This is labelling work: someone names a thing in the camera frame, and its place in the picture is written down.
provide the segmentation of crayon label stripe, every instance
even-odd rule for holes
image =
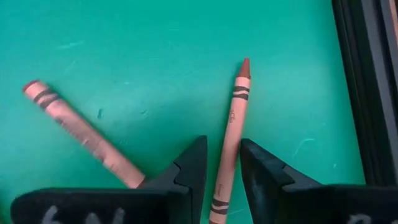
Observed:
[[[41,97],[51,94],[55,94],[54,91],[52,91],[51,89],[43,90],[41,93],[37,94],[35,98],[33,98],[33,102],[37,103]]]
[[[226,215],[227,212],[228,212],[228,209],[227,208],[226,209],[215,209],[215,208],[212,207],[211,211],[215,212],[217,214],[220,214],[220,215]]]
[[[226,205],[229,205],[229,202],[222,202],[220,200],[213,198],[213,205],[217,206],[217,207],[226,206]]]
[[[214,206],[214,205],[211,205],[211,207],[212,208],[214,208],[214,209],[218,209],[218,210],[220,210],[220,209],[228,209],[228,205],[225,205],[225,206]]]
[[[248,92],[250,92],[250,89],[246,88],[244,86],[236,86],[236,87],[234,87],[234,91],[248,91]]]
[[[39,106],[45,110],[52,102],[54,102],[55,100],[58,100],[60,97],[58,95],[55,95],[54,97],[48,99],[48,100],[44,100],[43,102],[41,102],[39,104]]]
[[[242,93],[242,94],[233,94],[232,95],[233,98],[242,98],[244,100],[248,100],[249,99],[249,95]]]
[[[235,92],[233,92],[233,94],[235,94],[235,95],[239,95],[239,94],[248,94],[249,92],[247,92],[247,91],[244,91],[244,90],[242,90],[242,91],[235,91]]]

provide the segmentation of tan crayon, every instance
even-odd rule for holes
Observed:
[[[87,147],[102,164],[129,188],[137,188],[145,176],[46,84],[34,80],[24,86],[25,95]]]
[[[394,25],[394,33],[396,35],[396,42],[398,44],[398,15],[397,15],[397,7],[395,0],[389,0],[390,10],[392,16],[392,23]]]
[[[244,117],[250,91],[250,63],[245,58],[241,71],[236,75],[231,109],[226,126],[223,151],[216,180],[213,203],[210,211],[210,224],[226,223],[226,215],[234,181],[235,163],[242,137]]]

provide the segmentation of black plastic piece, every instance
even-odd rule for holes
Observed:
[[[207,170],[201,136],[141,189],[43,189],[13,201],[14,224],[199,223]]]
[[[398,185],[398,46],[389,0],[333,0],[368,185]]]
[[[254,224],[398,222],[396,187],[321,185],[248,139],[240,154]]]

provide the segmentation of black frame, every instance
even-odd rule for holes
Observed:
[[[398,185],[398,45],[390,2],[333,0],[333,10],[366,183]]]

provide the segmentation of text on crayon wrapper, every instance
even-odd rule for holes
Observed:
[[[101,139],[92,135],[90,130],[86,130],[85,127],[80,126],[79,122],[67,117],[57,116],[55,121],[64,127],[72,136],[77,138],[83,146],[87,147],[97,159],[102,163],[104,162],[104,155],[98,150]]]
[[[235,112],[234,110],[229,111],[229,122],[232,123],[235,120]]]
[[[58,208],[52,205],[44,214],[41,224],[68,224],[54,220],[54,217],[57,213],[58,213]],[[123,224],[123,223],[124,223],[124,210],[118,208],[114,213],[114,217],[111,224]],[[97,214],[91,212],[87,214],[84,224],[103,224],[103,222],[98,218]]]

